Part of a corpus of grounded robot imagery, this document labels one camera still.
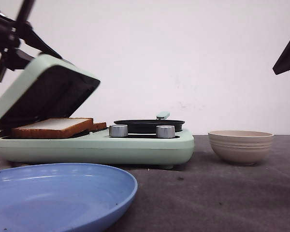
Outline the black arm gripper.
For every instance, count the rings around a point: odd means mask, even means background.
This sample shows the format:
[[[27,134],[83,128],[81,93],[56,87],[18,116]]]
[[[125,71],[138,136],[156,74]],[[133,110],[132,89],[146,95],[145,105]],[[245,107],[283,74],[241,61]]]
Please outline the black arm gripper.
[[[18,47],[20,39],[27,45],[38,49],[43,54],[62,59],[61,55],[48,46],[33,30],[28,22],[34,0],[24,0],[20,7],[16,21],[9,19],[0,12],[0,82],[7,69],[12,71],[24,69],[34,57]]]

